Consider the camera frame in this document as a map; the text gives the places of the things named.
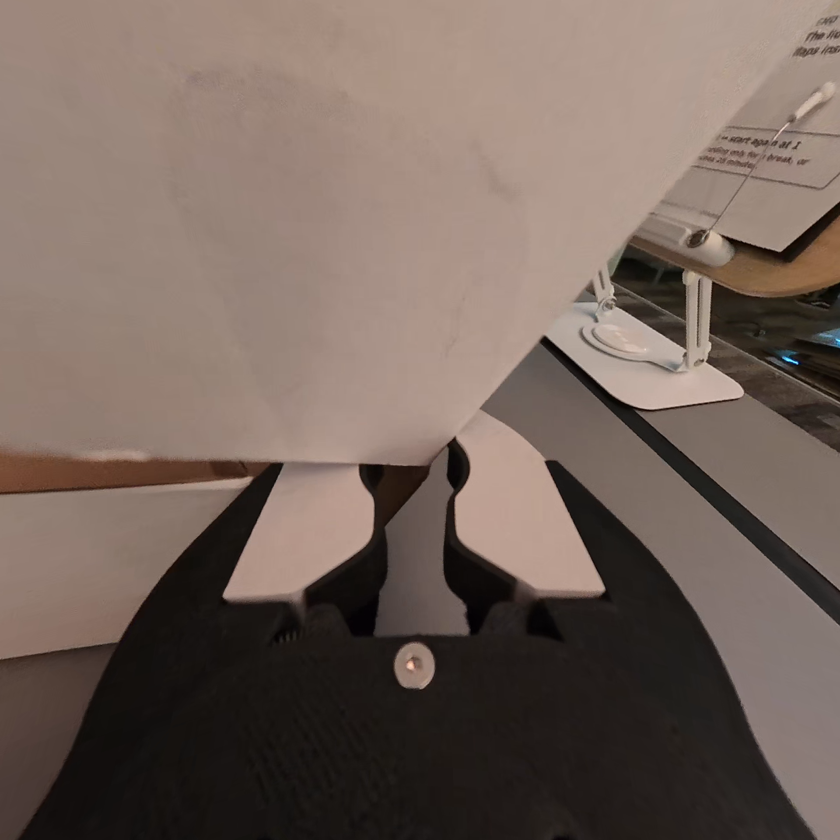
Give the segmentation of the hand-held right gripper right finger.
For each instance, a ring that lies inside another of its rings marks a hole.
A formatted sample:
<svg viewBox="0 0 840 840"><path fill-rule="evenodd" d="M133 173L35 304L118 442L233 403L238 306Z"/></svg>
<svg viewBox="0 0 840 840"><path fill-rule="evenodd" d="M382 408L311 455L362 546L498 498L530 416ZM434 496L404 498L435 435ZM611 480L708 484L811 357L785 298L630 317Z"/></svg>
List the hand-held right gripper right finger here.
<svg viewBox="0 0 840 840"><path fill-rule="evenodd" d="M448 445L445 581L477 634L500 603L597 599L606 586L546 459L478 411Z"/></svg>

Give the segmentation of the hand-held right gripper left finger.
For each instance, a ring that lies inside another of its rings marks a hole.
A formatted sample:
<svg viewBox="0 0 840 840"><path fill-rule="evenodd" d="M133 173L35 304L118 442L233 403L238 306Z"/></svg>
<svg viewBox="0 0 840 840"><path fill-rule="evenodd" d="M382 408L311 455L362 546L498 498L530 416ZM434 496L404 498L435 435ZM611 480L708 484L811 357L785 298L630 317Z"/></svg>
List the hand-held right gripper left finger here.
<svg viewBox="0 0 840 840"><path fill-rule="evenodd" d="M284 465L270 489L223 598L284 603L302 619L334 606L355 635L371 636L387 576L376 522L381 470L365 465Z"/></svg>

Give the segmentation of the white cardboard mailer box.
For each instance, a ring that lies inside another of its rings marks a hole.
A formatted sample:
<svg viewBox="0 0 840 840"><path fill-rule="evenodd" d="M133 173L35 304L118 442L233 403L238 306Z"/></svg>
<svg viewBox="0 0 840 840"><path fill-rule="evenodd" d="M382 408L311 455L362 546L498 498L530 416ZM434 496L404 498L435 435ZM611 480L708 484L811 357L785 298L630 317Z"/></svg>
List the white cardboard mailer box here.
<svg viewBox="0 0 840 840"><path fill-rule="evenodd" d="M2 454L423 466L825 2L2 2Z"/></svg>

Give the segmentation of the wooden document stand white base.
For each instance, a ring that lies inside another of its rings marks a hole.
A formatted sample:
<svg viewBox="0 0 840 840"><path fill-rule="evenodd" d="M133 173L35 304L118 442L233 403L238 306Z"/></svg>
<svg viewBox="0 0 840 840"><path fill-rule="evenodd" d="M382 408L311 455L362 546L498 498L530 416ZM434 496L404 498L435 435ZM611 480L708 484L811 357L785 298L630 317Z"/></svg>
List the wooden document stand white base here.
<svg viewBox="0 0 840 840"><path fill-rule="evenodd" d="M792 261L734 245L711 222L692 225L674 208L652 213L630 245L682 269L684 345L620 309L606 269L591 281L595 299L576 302L546 338L618 402L644 411L722 403L742 387L709 365L712 286L750 298L789 298L838 282L838 214Z"/></svg>

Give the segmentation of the printed instruction sheet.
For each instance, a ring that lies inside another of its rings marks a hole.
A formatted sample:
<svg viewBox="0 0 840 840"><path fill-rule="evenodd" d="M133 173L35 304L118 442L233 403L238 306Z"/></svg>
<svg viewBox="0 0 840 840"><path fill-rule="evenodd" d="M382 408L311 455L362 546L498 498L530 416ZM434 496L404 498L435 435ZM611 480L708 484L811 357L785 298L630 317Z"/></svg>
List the printed instruction sheet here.
<svg viewBox="0 0 840 840"><path fill-rule="evenodd" d="M839 201L839 3L701 152L654 213L775 253Z"/></svg>

